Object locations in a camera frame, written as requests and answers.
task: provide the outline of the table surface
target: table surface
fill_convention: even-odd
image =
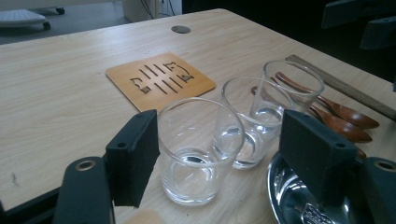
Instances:
[[[177,34],[174,25],[191,28]],[[265,62],[291,54],[396,109],[391,83],[224,9],[0,46],[0,200],[12,208],[62,184],[65,167],[103,156],[138,111],[106,77],[107,68],[172,52],[212,78],[203,95],[220,99],[232,77],[259,77]],[[323,95],[371,116],[369,157],[396,161],[396,122],[326,87]],[[116,207],[118,223],[276,223],[266,188],[272,154],[232,170],[216,199],[199,208],[172,203],[154,167],[139,209]]]

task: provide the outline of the glass rim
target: glass rim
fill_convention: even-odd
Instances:
[[[245,144],[245,127],[241,121],[241,119],[238,117],[237,114],[235,114],[230,107],[217,102],[215,100],[211,100],[211,99],[207,99],[207,98],[203,98],[203,97],[190,97],[190,98],[185,98],[185,99],[181,99],[181,100],[175,100],[172,103],[166,105],[159,113],[158,113],[158,126],[160,125],[160,119],[163,116],[163,113],[165,113],[166,111],[169,111],[170,109],[176,107],[177,105],[182,105],[182,104],[186,104],[189,102],[193,102],[193,101],[202,101],[202,102],[208,102],[208,103],[212,103],[212,104],[216,104],[218,106],[221,106],[227,110],[229,110],[231,113],[231,115],[233,115],[236,118],[236,121],[238,123],[238,125],[240,126],[240,130],[241,130],[241,143],[239,144],[239,146],[237,147],[237,150],[230,154],[230,156],[227,159],[221,160],[221,161],[214,161],[214,162],[210,162],[210,163],[199,163],[199,162],[194,162],[194,161],[185,161],[182,160],[180,157],[176,156],[171,150],[169,150],[169,148],[163,143],[160,135],[158,134],[158,143],[160,144],[160,151],[163,151],[164,153],[166,153],[170,158],[172,158],[173,160],[182,163],[182,164],[186,164],[189,165],[190,167],[196,167],[196,168],[210,168],[210,167],[216,167],[216,166],[220,166],[222,164],[226,164],[226,163],[233,163],[233,161],[235,160],[236,156],[238,155],[238,153],[240,152],[242,146]]]
[[[282,121],[279,121],[279,122],[265,122],[265,121],[261,121],[259,119],[254,119],[254,118],[252,118],[250,116],[247,116],[247,115],[237,111],[236,109],[234,109],[233,106],[231,106],[230,102],[228,101],[227,97],[225,96],[225,90],[226,90],[227,86],[232,81],[234,81],[236,79],[257,79],[259,81],[258,85],[261,85],[262,81],[267,82],[268,84],[272,85],[274,88],[279,89],[281,91],[281,93],[288,99],[288,101],[290,103],[290,108],[283,108],[283,109],[284,110],[285,109],[294,109],[294,102],[291,100],[290,96],[285,91],[283,91],[283,88],[281,88],[281,86],[277,85],[276,83],[270,82],[268,80],[262,80],[259,77],[234,77],[234,78],[228,80],[226,83],[224,83],[224,85],[223,85],[223,87],[221,89],[221,98],[223,99],[224,104],[226,104],[228,107],[230,107],[230,109],[235,114],[237,114],[238,116],[240,116],[243,119],[247,120],[248,122],[256,123],[256,124],[259,124],[259,125],[262,125],[262,126],[265,126],[265,127],[275,127],[275,126],[278,126],[278,125],[282,124]]]
[[[317,91],[314,91],[314,92],[301,92],[301,91],[297,91],[293,88],[285,88],[284,86],[277,84],[283,90],[292,92],[293,94],[299,94],[302,96],[314,96],[314,97],[319,96],[324,91],[325,84],[324,84],[323,78],[314,70],[312,70],[312,69],[308,68],[307,66],[300,64],[300,63],[295,63],[295,62],[291,62],[291,61],[287,61],[287,60],[275,60],[275,61],[267,62],[262,69],[262,73],[265,77],[269,78],[267,73],[265,72],[266,67],[269,64],[273,64],[273,63],[286,63],[289,65],[295,66],[297,68],[300,68],[300,69],[304,70],[306,73],[308,73],[309,75],[313,76],[318,81],[319,86],[320,86],[320,89]]]

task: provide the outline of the metal bowl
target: metal bowl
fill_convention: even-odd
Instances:
[[[278,223],[372,223],[367,215],[351,205],[347,197],[344,204],[337,207],[323,207],[318,204],[279,152],[269,164],[267,185]]]

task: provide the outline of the wooden coaster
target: wooden coaster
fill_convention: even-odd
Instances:
[[[170,52],[109,68],[106,74],[139,111],[159,111],[216,88],[213,80]]]

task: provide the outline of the wooden stick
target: wooden stick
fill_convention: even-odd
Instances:
[[[318,75],[320,75],[323,78],[323,81],[326,85],[332,87],[333,89],[335,89],[337,91],[340,91],[344,95],[356,100],[357,102],[359,102],[363,105],[366,105],[367,107],[382,114],[383,116],[385,116],[393,121],[396,121],[396,110],[390,108],[387,105],[382,104],[381,102],[379,102],[376,99],[374,99],[373,97],[365,94],[364,92],[359,91],[356,88],[346,84],[344,81],[321,70],[320,68],[314,66],[312,63],[309,63],[294,54],[287,57],[286,60],[295,62],[295,63],[300,63],[300,64],[306,66],[307,68],[318,73]]]

